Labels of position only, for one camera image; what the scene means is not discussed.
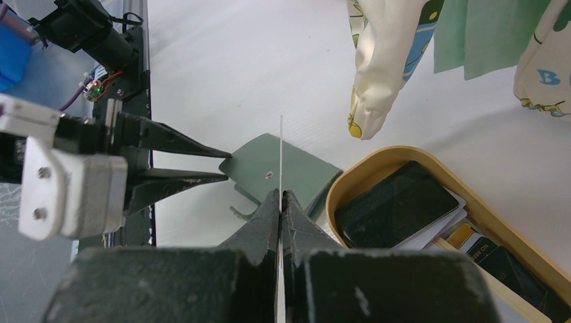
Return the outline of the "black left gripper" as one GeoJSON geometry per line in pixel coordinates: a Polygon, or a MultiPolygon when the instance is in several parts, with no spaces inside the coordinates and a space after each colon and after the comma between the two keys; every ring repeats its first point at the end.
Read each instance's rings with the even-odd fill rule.
{"type": "MultiPolygon", "coordinates": [[[[1,182],[20,183],[28,135],[1,131],[1,182]]],[[[114,128],[103,122],[64,116],[54,135],[41,138],[51,147],[77,155],[115,155],[127,161],[125,214],[134,214],[169,196],[203,184],[227,181],[225,174],[150,168],[134,175],[134,157],[126,147],[212,158],[232,154],[203,145],[168,125],[120,112],[114,128]]]]}

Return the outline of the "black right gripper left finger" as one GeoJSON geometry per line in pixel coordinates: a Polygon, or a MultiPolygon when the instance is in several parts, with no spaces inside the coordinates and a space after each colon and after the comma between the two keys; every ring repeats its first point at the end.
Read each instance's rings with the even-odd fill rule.
{"type": "Polygon", "coordinates": [[[274,322],[279,197],[215,247],[83,250],[42,321],[274,322]]]}

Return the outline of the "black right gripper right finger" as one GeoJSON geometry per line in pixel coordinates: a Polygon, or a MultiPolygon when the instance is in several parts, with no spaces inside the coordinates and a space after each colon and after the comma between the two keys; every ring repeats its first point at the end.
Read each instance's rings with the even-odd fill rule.
{"type": "Polygon", "coordinates": [[[499,322],[485,279],[453,251],[346,249],[282,195],[287,322],[499,322]]]}

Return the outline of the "white credit card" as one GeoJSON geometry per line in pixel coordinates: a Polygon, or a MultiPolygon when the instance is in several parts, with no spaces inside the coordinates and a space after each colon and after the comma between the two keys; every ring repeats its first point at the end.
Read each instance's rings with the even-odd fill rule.
{"type": "Polygon", "coordinates": [[[279,215],[278,215],[278,267],[277,267],[277,291],[276,291],[276,322],[286,321],[285,310],[285,286],[283,277],[283,243],[282,243],[282,209],[283,209],[283,115],[279,116],[279,215]]]}

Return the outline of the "black phone in tray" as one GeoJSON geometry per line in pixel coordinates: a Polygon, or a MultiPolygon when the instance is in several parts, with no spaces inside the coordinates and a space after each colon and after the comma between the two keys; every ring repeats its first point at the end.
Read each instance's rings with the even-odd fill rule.
{"type": "Polygon", "coordinates": [[[409,161],[335,212],[343,241],[353,248],[394,248],[460,207],[423,166],[409,161]]]}

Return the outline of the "cartoon print children's garment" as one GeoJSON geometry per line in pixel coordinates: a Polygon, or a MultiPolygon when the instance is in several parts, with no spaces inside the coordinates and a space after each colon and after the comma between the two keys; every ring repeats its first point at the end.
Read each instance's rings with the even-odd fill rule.
{"type": "Polygon", "coordinates": [[[373,138],[429,46],[434,72],[467,80],[516,67],[524,108],[570,117],[569,1],[348,1],[356,74],[352,137],[373,138]]]}

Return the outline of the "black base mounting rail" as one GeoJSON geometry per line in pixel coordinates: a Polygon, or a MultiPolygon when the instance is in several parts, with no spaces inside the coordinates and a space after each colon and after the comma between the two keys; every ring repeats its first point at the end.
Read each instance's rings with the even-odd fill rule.
{"type": "MultiPolygon", "coordinates": [[[[150,169],[152,152],[140,148],[141,118],[150,118],[150,66],[147,1],[103,1],[103,7],[114,17],[126,18],[141,25],[116,24],[116,30],[133,47],[136,60],[123,68],[122,75],[114,76],[106,86],[103,97],[94,103],[92,116],[108,127],[107,150],[124,157],[128,163],[128,177],[150,169]]],[[[129,205],[132,190],[125,195],[123,226],[112,234],[84,238],[75,243],[77,250],[89,247],[156,246],[155,207],[139,208],[129,205]]]]}

